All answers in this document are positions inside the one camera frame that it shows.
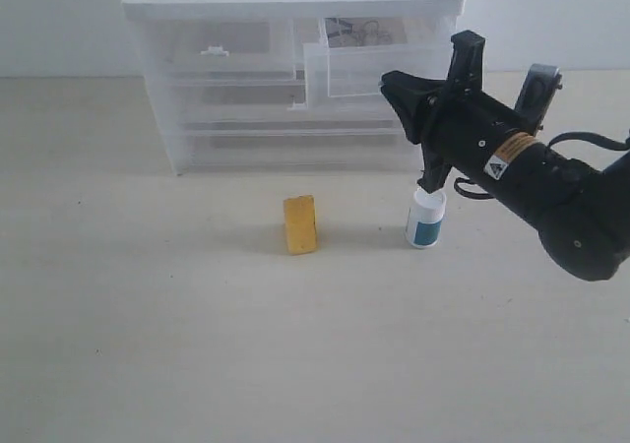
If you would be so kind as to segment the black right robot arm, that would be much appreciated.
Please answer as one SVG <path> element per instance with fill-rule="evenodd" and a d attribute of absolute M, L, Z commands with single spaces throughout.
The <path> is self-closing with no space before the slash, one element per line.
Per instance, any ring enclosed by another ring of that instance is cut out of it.
<path fill-rule="evenodd" d="M 462 196 L 494 199 L 536 230 L 548 256 L 570 275 L 607 281 L 629 257 L 629 143 L 585 131 L 537 138 L 562 75 L 534 64 L 515 106 L 483 89 L 485 39 L 452 36 L 443 80 L 385 73 L 382 96 L 409 142 L 420 147 L 417 181 L 427 193 L 443 188 L 452 169 Z"/>

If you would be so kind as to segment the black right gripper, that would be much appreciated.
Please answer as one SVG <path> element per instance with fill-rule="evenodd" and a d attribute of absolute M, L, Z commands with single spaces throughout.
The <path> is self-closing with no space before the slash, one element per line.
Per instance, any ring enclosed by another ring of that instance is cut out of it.
<path fill-rule="evenodd" d="M 492 193 L 499 176 L 488 174 L 486 164 L 512 135 L 527 133 L 526 123 L 514 108 L 483 91 L 485 39 L 463 31 L 451 41 L 454 52 L 446 81 L 391 71 L 381 77 L 380 92 L 407 140 L 422 143 L 424 171 L 418 184 L 426 192 L 442 188 L 450 169 L 456 168 Z"/>

